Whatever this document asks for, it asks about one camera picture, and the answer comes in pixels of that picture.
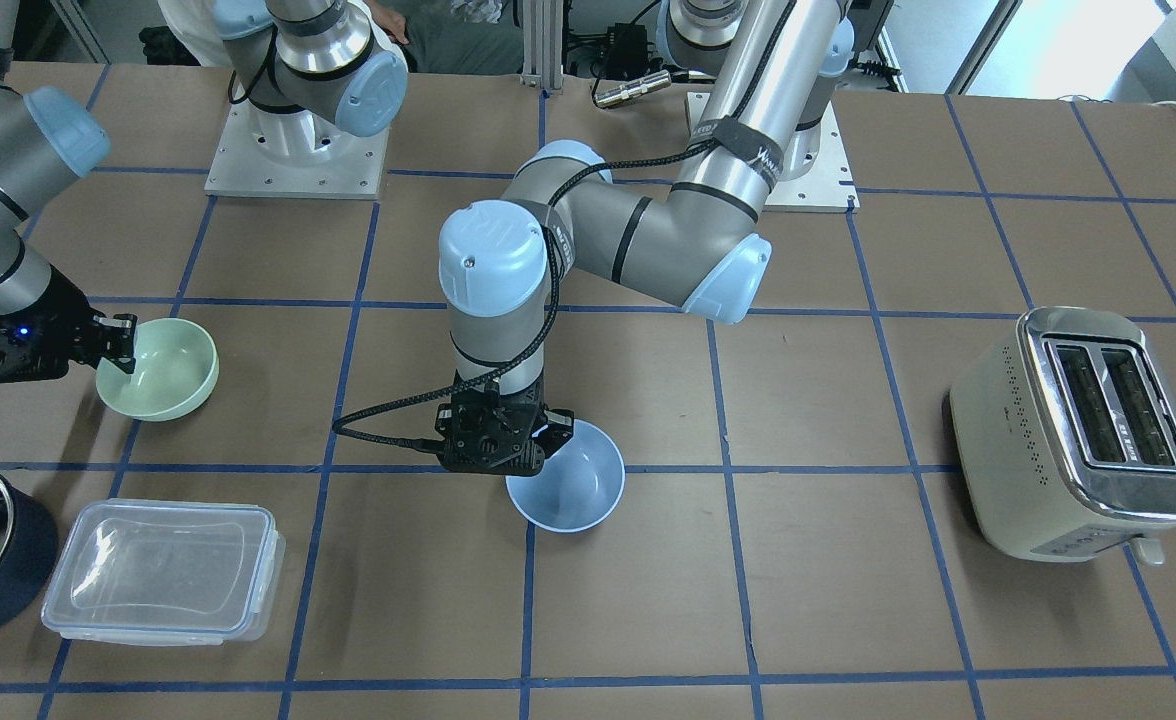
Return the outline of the aluminium frame post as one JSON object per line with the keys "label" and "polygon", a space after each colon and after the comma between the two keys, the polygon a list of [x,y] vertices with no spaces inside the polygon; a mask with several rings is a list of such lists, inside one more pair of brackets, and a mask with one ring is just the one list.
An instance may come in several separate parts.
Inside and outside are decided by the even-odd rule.
{"label": "aluminium frame post", "polygon": [[560,94],[564,86],[564,1],[519,1],[523,38],[520,81],[544,95]]}

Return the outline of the clear plastic food container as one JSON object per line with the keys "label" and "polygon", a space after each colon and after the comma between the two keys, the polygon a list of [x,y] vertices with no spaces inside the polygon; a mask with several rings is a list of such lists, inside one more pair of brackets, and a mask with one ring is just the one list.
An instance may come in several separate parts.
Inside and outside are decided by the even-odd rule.
{"label": "clear plastic food container", "polygon": [[71,527],[41,624],[71,641],[218,646],[263,635],[285,561],[272,512],[109,498]]}

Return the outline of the green bowl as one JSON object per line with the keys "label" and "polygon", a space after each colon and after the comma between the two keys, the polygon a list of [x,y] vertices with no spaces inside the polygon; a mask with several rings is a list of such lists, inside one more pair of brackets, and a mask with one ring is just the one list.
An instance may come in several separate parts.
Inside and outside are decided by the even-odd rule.
{"label": "green bowl", "polygon": [[216,342],[199,324],[162,318],[136,328],[135,368],[102,364],[95,391],[108,409],[140,421],[169,421],[199,409],[216,388]]}

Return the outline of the blue bowl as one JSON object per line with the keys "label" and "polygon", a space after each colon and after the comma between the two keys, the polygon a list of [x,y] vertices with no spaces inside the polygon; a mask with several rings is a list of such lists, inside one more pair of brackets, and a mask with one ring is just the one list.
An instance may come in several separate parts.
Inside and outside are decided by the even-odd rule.
{"label": "blue bowl", "polygon": [[524,519],[562,534],[602,524],[624,495],[624,459],[614,439],[582,419],[536,475],[505,478],[507,495]]}

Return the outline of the cream toaster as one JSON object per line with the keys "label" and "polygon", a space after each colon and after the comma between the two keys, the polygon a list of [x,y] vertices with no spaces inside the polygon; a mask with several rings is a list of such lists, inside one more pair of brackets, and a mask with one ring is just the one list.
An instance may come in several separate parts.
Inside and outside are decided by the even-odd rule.
{"label": "cream toaster", "polygon": [[1176,398],[1149,336],[1109,311],[1028,309],[948,393],[985,541],[1014,559],[1167,560],[1176,528]]}

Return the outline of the silver cylindrical connector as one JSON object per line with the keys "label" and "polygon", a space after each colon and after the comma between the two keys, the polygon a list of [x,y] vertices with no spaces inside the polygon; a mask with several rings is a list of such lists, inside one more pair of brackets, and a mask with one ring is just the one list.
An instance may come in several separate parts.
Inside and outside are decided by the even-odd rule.
{"label": "silver cylindrical connector", "polygon": [[620,108],[624,104],[639,100],[639,96],[655,94],[655,92],[662,91],[662,88],[670,85],[670,69],[657,69],[657,72],[649,73],[647,76],[629,79],[629,81],[607,88],[607,91],[593,91],[592,101],[599,109],[612,111]]}

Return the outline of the black power supply box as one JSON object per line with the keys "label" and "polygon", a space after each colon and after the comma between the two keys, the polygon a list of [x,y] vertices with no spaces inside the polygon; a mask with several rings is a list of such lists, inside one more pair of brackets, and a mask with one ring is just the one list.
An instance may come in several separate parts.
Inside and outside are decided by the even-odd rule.
{"label": "black power supply box", "polygon": [[612,24],[594,74],[606,79],[635,79],[649,69],[649,36],[644,24]]}

